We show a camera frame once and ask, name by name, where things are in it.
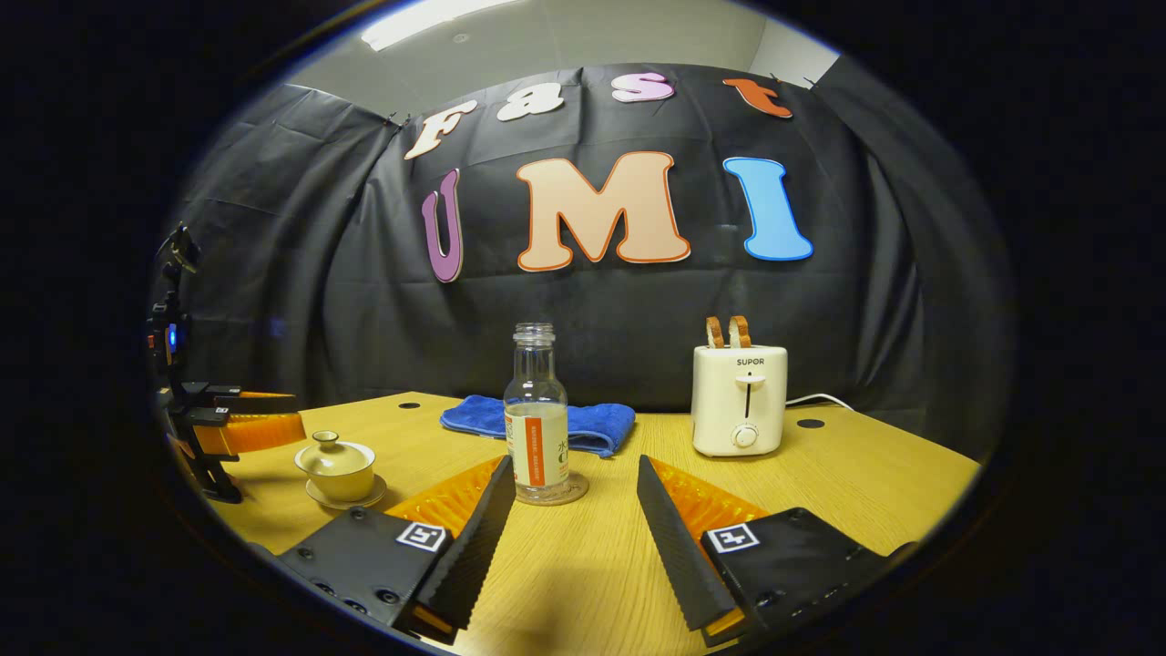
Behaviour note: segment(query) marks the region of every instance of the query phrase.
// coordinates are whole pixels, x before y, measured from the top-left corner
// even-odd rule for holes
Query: saucer
[[[372,493],[358,501],[332,501],[331,499],[324,496],[324,493],[319,492],[316,484],[311,481],[308,481],[308,486],[304,489],[308,491],[308,496],[316,500],[316,503],[326,506],[328,508],[336,508],[337,510],[346,510],[349,508],[356,508],[357,506],[367,507],[377,503],[385,496],[385,493],[388,492],[388,484],[385,482],[385,479],[373,474]]]

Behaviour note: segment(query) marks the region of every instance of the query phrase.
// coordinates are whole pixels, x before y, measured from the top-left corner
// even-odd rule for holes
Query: ceiling
[[[582,65],[656,62],[747,71],[766,23],[766,16],[719,0],[518,0],[380,52],[357,30],[289,82],[382,115],[396,112],[401,120],[478,89]],[[469,40],[455,43],[457,34]]]

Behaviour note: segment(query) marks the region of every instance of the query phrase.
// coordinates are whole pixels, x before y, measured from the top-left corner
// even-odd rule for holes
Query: blue letter i
[[[753,235],[745,239],[745,252],[773,260],[805,259],[814,253],[814,244],[798,232],[781,185],[786,167],[758,157],[729,157],[724,167],[740,181],[753,219]]]

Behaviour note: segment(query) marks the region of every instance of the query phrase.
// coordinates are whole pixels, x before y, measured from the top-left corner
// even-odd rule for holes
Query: ceiling light
[[[514,1],[517,0],[421,0],[377,21],[364,30],[360,40],[380,51],[443,22]]]

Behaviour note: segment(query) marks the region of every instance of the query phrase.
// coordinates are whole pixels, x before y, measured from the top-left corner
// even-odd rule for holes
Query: toaster knob
[[[740,449],[753,446],[757,442],[757,429],[752,426],[737,426],[732,432],[732,444]]]

